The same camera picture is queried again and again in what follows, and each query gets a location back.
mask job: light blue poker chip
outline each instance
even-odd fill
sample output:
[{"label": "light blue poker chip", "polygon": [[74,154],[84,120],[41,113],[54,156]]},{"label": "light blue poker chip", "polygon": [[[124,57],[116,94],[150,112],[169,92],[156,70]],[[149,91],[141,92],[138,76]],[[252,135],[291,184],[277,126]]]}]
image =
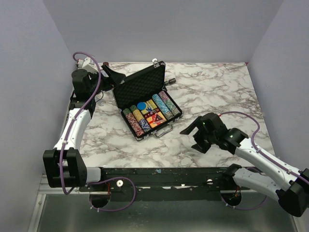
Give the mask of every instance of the light blue poker chip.
[{"label": "light blue poker chip", "polygon": [[137,108],[138,108],[139,110],[144,110],[144,109],[147,108],[147,104],[144,103],[144,102],[140,102],[140,103],[137,104]]}]

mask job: poker chip case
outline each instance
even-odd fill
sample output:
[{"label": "poker chip case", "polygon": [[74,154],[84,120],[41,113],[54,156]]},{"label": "poker chip case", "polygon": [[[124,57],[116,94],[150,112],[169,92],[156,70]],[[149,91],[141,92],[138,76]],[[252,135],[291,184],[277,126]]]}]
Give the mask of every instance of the poker chip case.
[{"label": "poker chip case", "polygon": [[[166,64],[163,61],[157,62],[156,59],[153,60],[153,63],[153,65],[127,76],[124,81],[120,85],[117,85],[112,91],[122,118],[138,141],[148,138],[151,134],[154,134],[157,138],[163,136],[173,129],[172,123],[183,116],[182,110],[168,94],[164,85]],[[128,122],[123,110],[129,109],[132,105],[137,105],[139,102],[146,102],[152,99],[152,96],[158,94],[160,91],[166,93],[179,110],[179,113],[155,128],[138,136]],[[163,128],[167,126],[169,126],[169,129],[163,130]]]}]

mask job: gray wall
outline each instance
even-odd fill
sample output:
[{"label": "gray wall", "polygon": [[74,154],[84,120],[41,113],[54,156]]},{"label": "gray wall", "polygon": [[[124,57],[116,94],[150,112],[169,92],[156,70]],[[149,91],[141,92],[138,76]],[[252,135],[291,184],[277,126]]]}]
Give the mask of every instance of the gray wall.
[{"label": "gray wall", "polygon": [[276,155],[309,168],[308,0],[283,2],[248,67]]},{"label": "gray wall", "polygon": [[73,61],[41,0],[2,1],[0,22],[0,231],[27,231]]},{"label": "gray wall", "polygon": [[43,0],[69,51],[101,61],[249,61],[282,0]]}]

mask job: marble surface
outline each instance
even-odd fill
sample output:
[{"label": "marble surface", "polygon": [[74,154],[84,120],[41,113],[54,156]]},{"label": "marble surface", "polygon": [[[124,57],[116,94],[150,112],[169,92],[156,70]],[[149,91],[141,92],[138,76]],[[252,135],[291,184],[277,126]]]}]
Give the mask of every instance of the marble surface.
[{"label": "marble surface", "polygon": [[[110,67],[126,75],[151,63],[111,63]],[[176,78],[167,86],[170,96],[183,111],[172,132],[161,138],[153,135],[136,141],[116,106],[112,92],[104,93],[85,130],[80,152],[87,167],[226,167],[232,163],[252,166],[247,161],[212,146],[202,154],[191,146],[192,135],[180,135],[197,117],[208,112],[241,111],[261,124],[256,142],[274,154],[254,88],[244,63],[167,63],[165,79]],[[236,127],[252,135],[256,124],[240,115],[224,115],[228,128]]]}]

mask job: white round object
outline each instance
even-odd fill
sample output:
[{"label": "white round object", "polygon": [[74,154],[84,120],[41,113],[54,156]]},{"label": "white round object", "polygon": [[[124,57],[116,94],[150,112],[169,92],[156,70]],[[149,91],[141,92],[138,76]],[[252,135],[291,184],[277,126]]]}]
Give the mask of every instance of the white round object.
[{"label": "white round object", "polygon": [[122,180],[118,180],[117,181],[117,186],[121,187],[122,185],[124,185],[124,182]]}]

